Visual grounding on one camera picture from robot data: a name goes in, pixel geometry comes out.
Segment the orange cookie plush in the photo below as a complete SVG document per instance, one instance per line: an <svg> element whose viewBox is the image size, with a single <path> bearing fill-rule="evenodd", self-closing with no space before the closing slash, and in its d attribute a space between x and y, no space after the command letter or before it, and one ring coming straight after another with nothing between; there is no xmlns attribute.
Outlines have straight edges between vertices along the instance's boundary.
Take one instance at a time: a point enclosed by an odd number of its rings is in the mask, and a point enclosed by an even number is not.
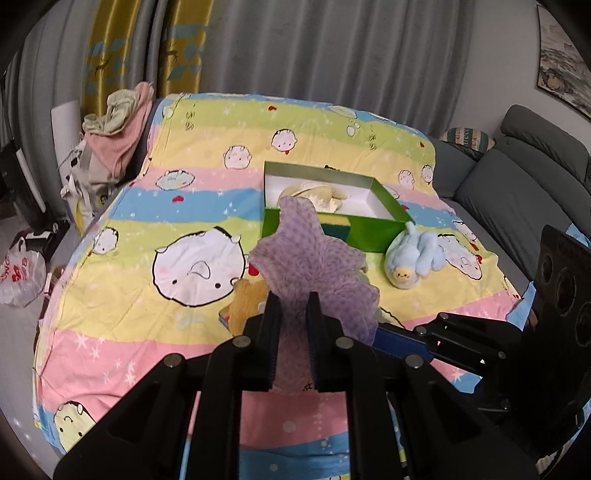
<svg viewBox="0 0 591 480"><path fill-rule="evenodd" d="M228 308L228 329L232 336L242 335L245 322L264 311L267 298L266 281L250 282L240 279L233 288L233 300Z"/></svg>

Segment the light blue plush toy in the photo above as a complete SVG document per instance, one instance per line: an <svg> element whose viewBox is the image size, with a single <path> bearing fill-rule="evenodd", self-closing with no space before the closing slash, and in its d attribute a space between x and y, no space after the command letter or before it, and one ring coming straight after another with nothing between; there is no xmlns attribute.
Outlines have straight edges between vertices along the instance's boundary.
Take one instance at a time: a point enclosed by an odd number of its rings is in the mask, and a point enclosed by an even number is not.
<svg viewBox="0 0 591 480"><path fill-rule="evenodd" d="M445 263L446 258L444 250L439 245L438 234L418 229L410 221L389 246L384 270L394 287L408 290L417 286L432 271L442 270Z"/></svg>

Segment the purple fluffy cloth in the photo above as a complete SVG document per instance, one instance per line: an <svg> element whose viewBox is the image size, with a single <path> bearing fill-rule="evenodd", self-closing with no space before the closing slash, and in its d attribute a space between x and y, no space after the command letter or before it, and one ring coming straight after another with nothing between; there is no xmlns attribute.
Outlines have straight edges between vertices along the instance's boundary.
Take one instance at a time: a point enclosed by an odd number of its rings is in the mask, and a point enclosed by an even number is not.
<svg viewBox="0 0 591 480"><path fill-rule="evenodd" d="M280 298L279 354L273 387L295 393L311 382L305 307L318 293L322 313L341 321L346 336L372 344L380 290L366 276L366 254L324 233L308 199L280 199L280 225L249 252L249 264Z"/></svg>

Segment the green cardboard box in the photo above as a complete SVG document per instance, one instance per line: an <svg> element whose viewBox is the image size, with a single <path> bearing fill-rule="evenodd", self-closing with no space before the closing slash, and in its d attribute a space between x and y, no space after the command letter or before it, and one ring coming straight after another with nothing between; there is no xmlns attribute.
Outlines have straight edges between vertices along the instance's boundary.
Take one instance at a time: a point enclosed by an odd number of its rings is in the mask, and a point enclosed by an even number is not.
<svg viewBox="0 0 591 480"><path fill-rule="evenodd" d="M283 197L311 201L325 234L370 253L384 253L412 221L377 179L329 168L267 162L263 195L263 237L279 227Z"/></svg>

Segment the yellow green sponge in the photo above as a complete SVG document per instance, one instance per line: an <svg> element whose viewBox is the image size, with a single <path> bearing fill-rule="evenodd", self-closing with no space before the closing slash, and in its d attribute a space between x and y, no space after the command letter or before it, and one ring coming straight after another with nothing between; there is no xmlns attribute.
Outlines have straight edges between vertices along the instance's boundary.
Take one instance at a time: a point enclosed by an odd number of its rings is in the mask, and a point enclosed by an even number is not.
<svg viewBox="0 0 591 480"><path fill-rule="evenodd" d="M348 240L349 233L351 233L352 229L348 216L332 213L318 213L318 220L320 221L322 231L325 235L338 238L344 242Z"/></svg>

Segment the blue orange tissue pack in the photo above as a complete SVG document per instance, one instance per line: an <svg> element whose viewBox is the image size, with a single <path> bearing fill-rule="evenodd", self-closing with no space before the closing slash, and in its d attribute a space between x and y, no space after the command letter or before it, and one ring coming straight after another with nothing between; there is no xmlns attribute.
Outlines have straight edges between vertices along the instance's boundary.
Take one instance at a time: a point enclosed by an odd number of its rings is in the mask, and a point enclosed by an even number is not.
<svg viewBox="0 0 591 480"><path fill-rule="evenodd" d="M226 305L218 312L218 320L226 329L229 329L229 305Z"/></svg>

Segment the cream plush in box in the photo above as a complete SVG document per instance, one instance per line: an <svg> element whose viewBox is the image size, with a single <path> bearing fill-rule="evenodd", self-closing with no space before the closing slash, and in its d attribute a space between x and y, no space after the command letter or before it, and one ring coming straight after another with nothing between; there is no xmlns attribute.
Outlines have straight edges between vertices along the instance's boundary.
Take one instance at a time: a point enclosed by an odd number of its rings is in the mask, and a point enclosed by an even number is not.
<svg viewBox="0 0 591 480"><path fill-rule="evenodd" d="M279 199L283 197L308 199L314 205L315 211L320 213L335 213L349 198L345 192L334 186L311 182L290 185L284 188Z"/></svg>

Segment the grey sofa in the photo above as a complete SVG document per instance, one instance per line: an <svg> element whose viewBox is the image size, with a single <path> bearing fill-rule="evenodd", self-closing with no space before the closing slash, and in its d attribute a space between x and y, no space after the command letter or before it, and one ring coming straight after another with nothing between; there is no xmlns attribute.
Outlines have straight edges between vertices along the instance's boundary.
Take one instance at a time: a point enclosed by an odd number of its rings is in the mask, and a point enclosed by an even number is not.
<svg viewBox="0 0 591 480"><path fill-rule="evenodd" d="M590 154L522 105L505 114L486 152L434 140L434 187L519 292L535 277L545 226L590 239Z"/></svg>

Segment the patterned cushion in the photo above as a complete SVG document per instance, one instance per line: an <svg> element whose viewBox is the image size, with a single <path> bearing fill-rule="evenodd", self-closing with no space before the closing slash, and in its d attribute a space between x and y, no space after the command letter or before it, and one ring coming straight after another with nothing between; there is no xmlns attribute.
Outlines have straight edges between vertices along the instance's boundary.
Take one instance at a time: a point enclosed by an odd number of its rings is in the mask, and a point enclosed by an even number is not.
<svg viewBox="0 0 591 480"><path fill-rule="evenodd" d="M444 132L440 140L451 145L475 161L480 160L496 141L486 132L467 127L455 127Z"/></svg>

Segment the white red plastic bag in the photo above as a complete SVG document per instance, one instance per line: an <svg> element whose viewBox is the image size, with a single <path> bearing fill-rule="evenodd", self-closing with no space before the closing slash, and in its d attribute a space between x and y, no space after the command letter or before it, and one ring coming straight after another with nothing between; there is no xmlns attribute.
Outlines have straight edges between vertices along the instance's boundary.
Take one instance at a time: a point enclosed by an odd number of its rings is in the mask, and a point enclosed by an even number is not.
<svg viewBox="0 0 591 480"><path fill-rule="evenodd" d="M12 307L25 307L43 291L46 263L35 250L28 250L24 238L8 250L1 262L0 301Z"/></svg>

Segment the pile of clothes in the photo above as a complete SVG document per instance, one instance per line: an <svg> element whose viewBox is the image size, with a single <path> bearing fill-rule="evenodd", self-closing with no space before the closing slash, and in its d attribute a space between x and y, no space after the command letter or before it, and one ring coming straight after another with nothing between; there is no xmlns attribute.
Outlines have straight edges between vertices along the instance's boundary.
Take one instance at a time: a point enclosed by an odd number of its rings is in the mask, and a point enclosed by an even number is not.
<svg viewBox="0 0 591 480"><path fill-rule="evenodd" d="M60 196L74 202L74 213L92 220L122 181L152 108L154 89L142 81L107 97L106 112L87 114L82 136L64 159Z"/></svg>

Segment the grey curtain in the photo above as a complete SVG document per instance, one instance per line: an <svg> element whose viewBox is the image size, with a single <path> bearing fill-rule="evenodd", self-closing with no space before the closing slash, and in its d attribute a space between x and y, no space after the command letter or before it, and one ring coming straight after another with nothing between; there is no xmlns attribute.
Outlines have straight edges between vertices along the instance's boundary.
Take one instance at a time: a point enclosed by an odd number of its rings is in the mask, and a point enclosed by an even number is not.
<svg viewBox="0 0 591 480"><path fill-rule="evenodd" d="M67 213L50 111L81 106L99 2L1 5L1 195L29 222ZM198 91L334 102L438 135L474 14L471 1L214 1Z"/></svg>

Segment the white board by curtain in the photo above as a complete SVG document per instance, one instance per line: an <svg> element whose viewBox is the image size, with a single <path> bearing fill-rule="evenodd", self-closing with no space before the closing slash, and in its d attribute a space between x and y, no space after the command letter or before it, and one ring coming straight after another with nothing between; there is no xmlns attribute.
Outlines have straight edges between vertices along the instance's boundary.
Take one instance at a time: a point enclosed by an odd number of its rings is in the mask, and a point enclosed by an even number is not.
<svg viewBox="0 0 591 480"><path fill-rule="evenodd" d="M71 100L50 111L54 152L60 180L65 182L69 167L66 158L81 141L81 116L79 100Z"/></svg>

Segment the framed landscape painting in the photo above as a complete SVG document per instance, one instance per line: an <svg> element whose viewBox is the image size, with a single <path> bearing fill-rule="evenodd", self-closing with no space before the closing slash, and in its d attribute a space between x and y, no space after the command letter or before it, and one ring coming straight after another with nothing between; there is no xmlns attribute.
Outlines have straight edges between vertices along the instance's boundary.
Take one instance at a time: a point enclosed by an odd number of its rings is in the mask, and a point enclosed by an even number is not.
<svg viewBox="0 0 591 480"><path fill-rule="evenodd" d="M537 87L590 119L590 70L562 26L537 6L540 48Z"/></svg>

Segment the yellow patterned curtain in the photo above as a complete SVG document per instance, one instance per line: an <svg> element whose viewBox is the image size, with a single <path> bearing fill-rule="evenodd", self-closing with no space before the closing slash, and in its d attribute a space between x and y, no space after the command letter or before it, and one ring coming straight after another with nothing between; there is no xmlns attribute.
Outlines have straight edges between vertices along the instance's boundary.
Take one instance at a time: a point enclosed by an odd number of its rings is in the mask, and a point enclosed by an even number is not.
<svg viewBox="0 0 591 480"><path fill-rule="evenodd" d="M81 111L146 81L154 96L197 93L212 0L101 1L85 55Z"/></svg>

